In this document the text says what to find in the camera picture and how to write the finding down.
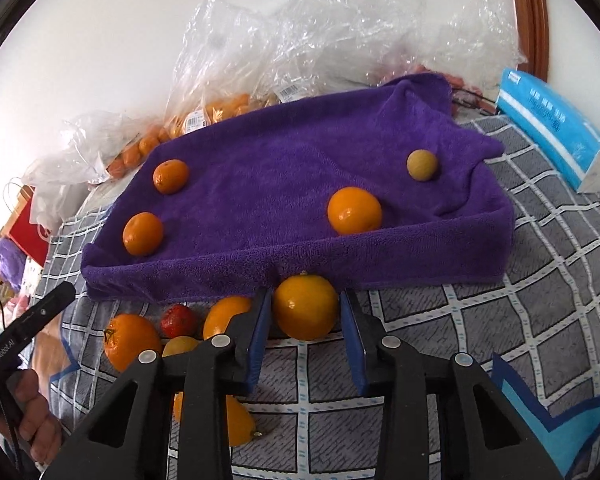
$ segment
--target human hand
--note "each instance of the human hand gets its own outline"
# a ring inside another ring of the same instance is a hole
[[[15,399],[24,404],[22,422],[18,428],[20,436],[31,443],[30,456],[40,463],[50,464],[62,444],[60,422],[49,412],[49,403],[38,391],[38,374],[28,369],[22,376],[13,393]],[[9,427],[0,414],[0,433],[9,442]]]

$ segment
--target purple towel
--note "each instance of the purple towel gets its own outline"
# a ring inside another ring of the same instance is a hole
[[[336,289],[496,282],[511,248],[513,209],[483,163],[496,139],[457,126],[450,88],[431,74],[252,112],[161,145],[118,198],[82,274],[94,300],[165,303],[276,286],[303,270]],[[407,173],[416,149],[434,152],[440,176]],[[154,168],[190,169],[163,196]],[[339,237],[329,198],[358,186],[382,205],[382,228]],[[165,238],[152,256],[130,256],[126,222],[150,211]]]

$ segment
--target red fruit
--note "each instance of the red fruit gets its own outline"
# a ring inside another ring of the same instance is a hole
[[[184,305],[173,305],[160,320],[160,328],[169,339],[180,335],[193,335],[198,320],[193,311]]]

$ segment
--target small tan ball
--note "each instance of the small tan ball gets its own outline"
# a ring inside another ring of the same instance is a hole
[[[414,180],[431,180],[438,170],[438,158],[427,150],[415,150],[407,158],[407,171]]]

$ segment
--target gray checkered tablecloth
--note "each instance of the gray checkered tablecloth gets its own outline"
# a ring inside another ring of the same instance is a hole
[[[506,154],[490,165],[516,208],[514,248],[501,283],[414,286],[359,293],[387,331],[419,351],[472,354],[491,370],[497,353],[520,374],[552,415],[600,394],[600,196],[576,195],[507,118],[466,127],[500,139]],[[66,222],[53,238],[38,300],[63,280],[78,299],[65,312],[62,336],[72,365],[52,379],[50,405],[71,432],[117,373],[102,356],[102,330],[121,312],[158,323],[163,308],[128,301],[93,303],[80,275],[80,254],[107,210]],[[209,307],[190,304],[201,316]],[[436,420],[429,399],[430,420]],[[234,478],[372,478],[382,399],[356,395],[340,332],[310,343],[270,339],[260,383],[246,400],[265,434],[232,451]],[[177,425],[170,449],[173,477]],[[440,475],[440,447],[430,431],[430,471]],[[583,478],[600,459],[600,437],[580,460]]]

